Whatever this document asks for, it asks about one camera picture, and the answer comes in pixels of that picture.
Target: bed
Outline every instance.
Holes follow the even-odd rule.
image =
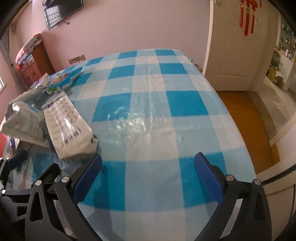
[[[103,159],[78,205],[83,215],[107,240],[194,240],[217,207],[196,174],[194,155],[203,152],[237,180],[255,178],[219,96],[179,50],[111,54],[61,72],[80,66],[83,74],[66,93],[98,137]],[[33,146],[11,173],[10,188],[30,188],[53,162],[60,177],[85,163],[68,164]]]

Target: wall outlet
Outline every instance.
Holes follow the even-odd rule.
[[[75,64],[75,63],[77,63],[77,60],[76,60],[76,58],[71,58],[71,59],[68,59],[68,61],[69,61],[69,64]]]
[[[80,56],[79,56],[79,60],[80,60],[80,61],[85,61],[85,56],[84,56],[84,55],[80,55]]]

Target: window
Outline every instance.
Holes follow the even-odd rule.
[[[5,85],[0,77],[0,92],[4,89]]]

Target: wooden floor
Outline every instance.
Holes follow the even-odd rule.
[[[273,166],[274,158],[263,121],[247,92],[217,91],[236,123],[251,156],[255,172]]]

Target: blue gripper pad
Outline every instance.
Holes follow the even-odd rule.
[[[203,154],[197,153],[195,155],[194,166],[196,172],[200,176],[212,199],[220,204],[223,201],[223,187],[209,165],[210,163]]]
[[[101,168],[102,157],[97,155],[73,187],[73,203],[78,204],[79,202],[84,201]]]

